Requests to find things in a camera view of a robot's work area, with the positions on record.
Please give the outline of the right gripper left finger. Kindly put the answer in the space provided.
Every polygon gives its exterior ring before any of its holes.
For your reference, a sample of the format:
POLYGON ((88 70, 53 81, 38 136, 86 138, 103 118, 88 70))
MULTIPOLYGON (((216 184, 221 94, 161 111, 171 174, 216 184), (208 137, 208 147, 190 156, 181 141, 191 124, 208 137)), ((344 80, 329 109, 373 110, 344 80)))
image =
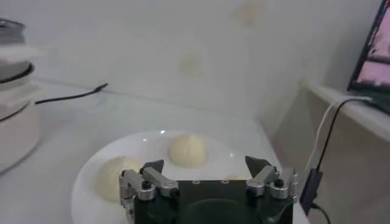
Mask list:
POLYGON ((138 171, 123 170, 119 174, 120 204, 127 214, 134 213, 134 199, 151 201, 157 194, 177 199, 179 182, 162 175, 164 160, 148 162, 138 171))

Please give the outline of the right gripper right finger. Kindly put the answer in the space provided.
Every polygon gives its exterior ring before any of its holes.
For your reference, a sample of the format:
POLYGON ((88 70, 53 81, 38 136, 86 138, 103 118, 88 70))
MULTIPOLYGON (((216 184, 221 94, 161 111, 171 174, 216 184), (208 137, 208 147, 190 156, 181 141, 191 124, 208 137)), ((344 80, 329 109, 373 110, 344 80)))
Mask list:
POLYGON ((245 156, 246 166, 252 176, 246 181, 246 187, 256 197, 268 195, 277 200, 292 198, 298 201, 298 173, 295 168, 285 167, 282 171, 265 159, 245 156))

